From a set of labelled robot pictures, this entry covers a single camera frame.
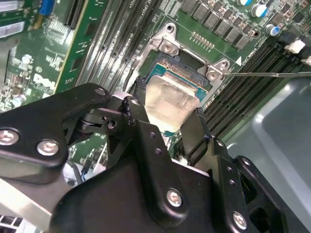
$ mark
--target wire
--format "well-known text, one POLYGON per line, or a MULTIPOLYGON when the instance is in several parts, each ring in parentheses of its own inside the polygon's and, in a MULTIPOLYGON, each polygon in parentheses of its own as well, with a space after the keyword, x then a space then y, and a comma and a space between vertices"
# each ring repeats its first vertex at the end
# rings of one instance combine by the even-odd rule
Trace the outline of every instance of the wire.
POLYGON ((225 77, 239 76, 239 77, 275 77, 275 78, 302 78, 311 77, 311 72, 297 72, 297 73, 227 73, 225 77))
POLYGON ((82 179, 81 179, 80 172, 79 172, 77 165, 70 160, 67 160, 67 164, 72 168, 72 170, 74 172, 74 176, 76 177, 77 183, 81 184, 82 179))

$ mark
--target electrolytic capacitor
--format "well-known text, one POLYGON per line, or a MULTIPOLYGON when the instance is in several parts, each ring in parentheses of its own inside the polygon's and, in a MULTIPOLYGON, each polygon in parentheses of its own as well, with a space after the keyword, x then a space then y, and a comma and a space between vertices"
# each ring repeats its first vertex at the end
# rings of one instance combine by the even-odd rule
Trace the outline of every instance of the electrolytic capacitor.
POLYGON ((264 17, 268 12, 268 8, 263 4, 255 4, 251 8, 251 15, 253 17, 264 17))
POLYGON ((280 28, 278 26, 274 26, 273 24, 268 24, 266 26, 266 33, 270 36, 276 36, 280 32, 280 28))
POLYGON ((252 2, 252 0, 237 0, 237 4, 241 6, 247 6, 252 2))

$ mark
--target metal rod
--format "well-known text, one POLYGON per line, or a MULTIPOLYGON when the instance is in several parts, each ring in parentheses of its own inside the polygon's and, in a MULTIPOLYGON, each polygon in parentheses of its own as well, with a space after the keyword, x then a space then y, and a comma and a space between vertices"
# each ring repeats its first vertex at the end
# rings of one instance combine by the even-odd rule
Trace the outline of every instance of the metal rod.
POLYGON ((302 78, 311 77, 311 72, 298 72, 298 73, 227 73, 225 77, 275 77, 275 78, 302 78))

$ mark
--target black plastic arm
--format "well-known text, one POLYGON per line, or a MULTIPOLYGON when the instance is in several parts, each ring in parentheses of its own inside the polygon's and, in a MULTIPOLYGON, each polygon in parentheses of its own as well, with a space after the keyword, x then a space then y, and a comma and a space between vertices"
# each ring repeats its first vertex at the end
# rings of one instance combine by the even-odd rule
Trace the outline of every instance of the black plastic arm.
POLYGON ((90 109, 105 107, 110 98, 107 91, 89 83, 1 114, 0 130, 15 132, 18 140, 0 145, 0 177, 30 183, 55 181, 68 158, 77 121, 90 109), (56 144, 55 155, 38 152, 38 144, 45 140, 56 144))

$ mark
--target screw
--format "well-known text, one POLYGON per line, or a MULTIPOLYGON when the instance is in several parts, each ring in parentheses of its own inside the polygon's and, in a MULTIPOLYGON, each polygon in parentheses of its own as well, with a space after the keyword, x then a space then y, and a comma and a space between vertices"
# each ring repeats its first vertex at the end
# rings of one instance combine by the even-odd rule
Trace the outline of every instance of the screw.
POLYGON ((243 158, 243 162, 244 162, 246 165, 248 165, 248 166, 251 165, 251 164, 249 163, 249 161, 248 161, 247 159, 245 159, 245 158, 243 158))
POLYGON ((172 52, 172 47, 169 44, 164 45, 164 52, 166 53, 172 52))
POLYGON ((214 70, 211 70, 210 72, 207 73, 207 79, 210 81, 214 81, 216 79, 216 74, 214 70))
POLYGON ((9 146, 13 145, 19 140, 19 135, 13 130, 0 131, 0 145, 9 146))
POLYGON ((131 99, 131 102, 136 105, 140 105, 140 102, 137 99, 131 99))
POLYGON ((170 189, 169 191, 167 191, 166 198, 169 203, 174 207, 179 207, 182 204, 181 196, 174 190, 170 189))
POLYGON ((241 230, 246 230, 247 228, 247 224, 246 224, 246 221, 244 219, 244 217, 238 213, 238 212, 233 212, 232 214, 233 216, 233 220, 235 222, 235 224, 241 229, 241 230))
POLYGON ((217 140, 217 143, 218 143, 218 145, 221 146, 221 147, 224 146, 224 144, 223 144, 220 140, 217 140))
POLYGON ((44 140, 37 145, 37 151, 45 156, 55 155, 58 150, 58 145, 51 140, 44 140))
POLYGON ((97 88, 95 91, 97 94, 100 94, 102 96, 106 95, 105 90, 102 88, 97 88))

